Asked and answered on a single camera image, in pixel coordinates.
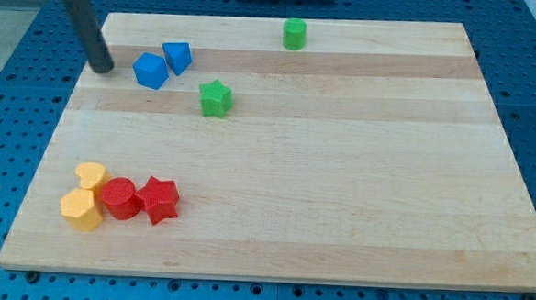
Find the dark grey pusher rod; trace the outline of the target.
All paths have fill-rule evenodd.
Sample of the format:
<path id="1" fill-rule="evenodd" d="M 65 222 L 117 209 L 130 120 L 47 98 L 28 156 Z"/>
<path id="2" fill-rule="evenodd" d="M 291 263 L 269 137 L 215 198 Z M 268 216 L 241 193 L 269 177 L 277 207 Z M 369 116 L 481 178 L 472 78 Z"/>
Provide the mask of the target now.
<path id="1" fill-rule="evenodd" d="M 115 66 L 89 0 L 62 0 L 73 31 L 95 73 L 112 71 Z"/>

